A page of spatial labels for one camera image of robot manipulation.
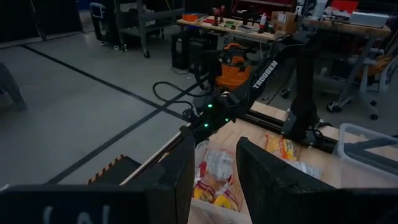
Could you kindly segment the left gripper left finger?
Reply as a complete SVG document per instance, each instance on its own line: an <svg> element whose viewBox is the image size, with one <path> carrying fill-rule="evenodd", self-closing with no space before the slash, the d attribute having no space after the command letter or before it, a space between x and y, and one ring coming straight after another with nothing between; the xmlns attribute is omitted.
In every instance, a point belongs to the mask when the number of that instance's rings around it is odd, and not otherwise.
<svg viewBox="0 0 398 224"><path fill-rule="evenodd" d="M1 223L186 223L195 138L124 185L17 185L1 191Z"/></svg>

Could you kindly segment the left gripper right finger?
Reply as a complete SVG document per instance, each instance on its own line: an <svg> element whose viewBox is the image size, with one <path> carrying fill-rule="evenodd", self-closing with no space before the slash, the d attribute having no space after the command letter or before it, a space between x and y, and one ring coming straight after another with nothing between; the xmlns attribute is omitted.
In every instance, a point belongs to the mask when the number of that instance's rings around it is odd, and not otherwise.
<svg viewBox="0 0 398 224"><path fill-rule="evenodd" d="M397 189L334 188L247 137L236 165L253 223L397 223Z"/></svg>

